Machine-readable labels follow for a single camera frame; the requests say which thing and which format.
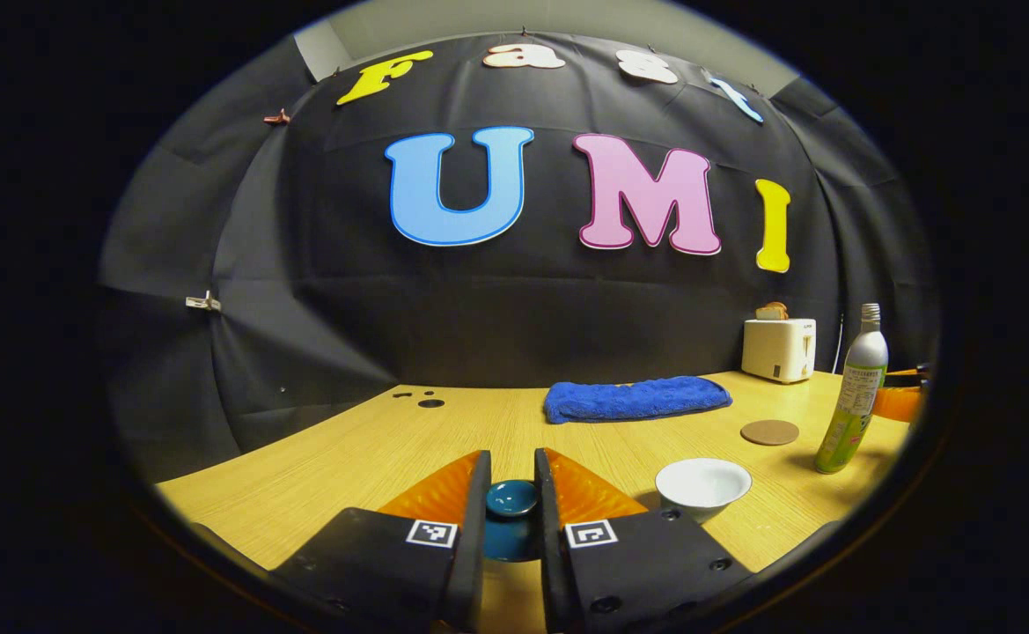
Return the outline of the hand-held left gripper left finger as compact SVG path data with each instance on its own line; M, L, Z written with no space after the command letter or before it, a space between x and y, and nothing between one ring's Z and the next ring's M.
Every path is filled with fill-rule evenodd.
M490 483L489 451L467 453L380 510L338 512L269 575L349 633L474 633Z

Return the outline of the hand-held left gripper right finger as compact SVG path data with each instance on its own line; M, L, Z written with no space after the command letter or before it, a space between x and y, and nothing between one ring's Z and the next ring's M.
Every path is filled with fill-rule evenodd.
M549 448L534 453L549 633L667 633L714 626L752 573L686 510L648 510Z

